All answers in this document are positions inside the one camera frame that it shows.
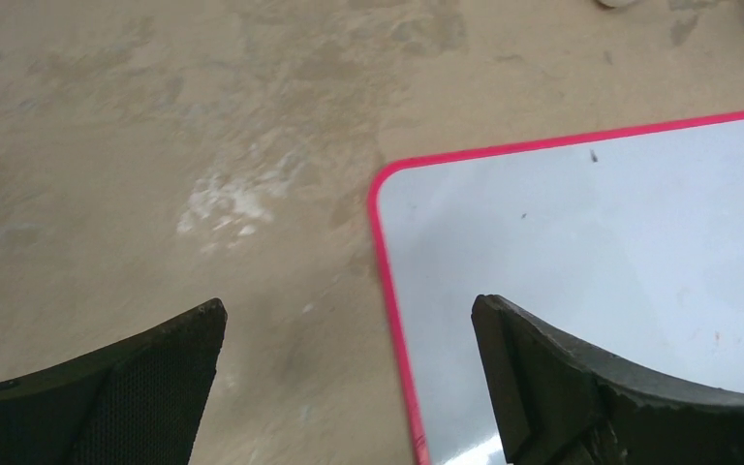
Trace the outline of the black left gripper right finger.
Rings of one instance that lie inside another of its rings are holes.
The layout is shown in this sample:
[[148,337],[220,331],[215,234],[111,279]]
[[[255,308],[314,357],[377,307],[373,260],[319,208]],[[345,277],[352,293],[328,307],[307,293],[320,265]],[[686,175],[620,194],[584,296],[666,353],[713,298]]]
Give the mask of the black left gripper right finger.
[[472,308],[510,464],[744,464],[744,393],[646,368],[505,298]]

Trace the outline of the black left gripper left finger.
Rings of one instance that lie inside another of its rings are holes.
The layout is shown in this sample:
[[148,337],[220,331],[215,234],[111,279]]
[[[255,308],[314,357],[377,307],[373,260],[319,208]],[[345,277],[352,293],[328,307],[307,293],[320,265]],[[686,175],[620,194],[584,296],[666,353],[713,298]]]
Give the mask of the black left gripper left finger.
[[137,335],[0,382],[0,464],[186,464],[227,312],[213,298]]

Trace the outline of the white board with pink rim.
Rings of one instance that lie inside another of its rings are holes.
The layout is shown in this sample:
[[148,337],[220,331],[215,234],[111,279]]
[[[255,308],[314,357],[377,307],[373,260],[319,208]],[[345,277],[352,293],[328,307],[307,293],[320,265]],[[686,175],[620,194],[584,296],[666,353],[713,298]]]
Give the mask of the white board with pink rim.
[[510,464],[480,295],[744,393],[744,111],[402,160],[368,211],[420,464]]

